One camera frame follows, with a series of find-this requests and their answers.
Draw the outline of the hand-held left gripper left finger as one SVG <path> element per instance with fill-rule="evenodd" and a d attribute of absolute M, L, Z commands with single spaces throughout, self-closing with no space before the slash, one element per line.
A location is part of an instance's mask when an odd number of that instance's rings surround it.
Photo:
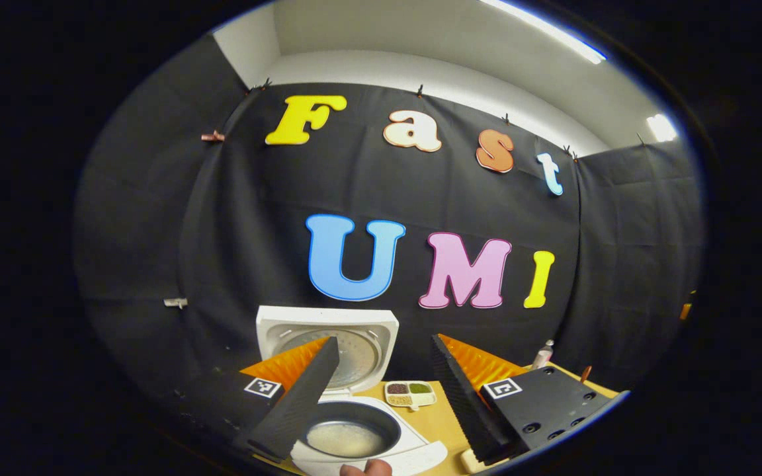
<path fill-rule="evenodd" d="M 282 463 L 339 365 L 335 337 L 242 370 L 214 368 L 176 389 L 176 413 L 224 449 Z"/>

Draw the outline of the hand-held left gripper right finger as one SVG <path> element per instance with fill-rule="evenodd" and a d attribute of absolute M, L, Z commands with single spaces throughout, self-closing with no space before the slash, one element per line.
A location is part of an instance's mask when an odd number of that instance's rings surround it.
<path fill-rule="evenodd" d="M 592 386 L 553 365 L 526 370 L 442 334 L 431 337 L 431 362 L 479 463 L 542 453 L 629 396 L 629 391 Z"/>

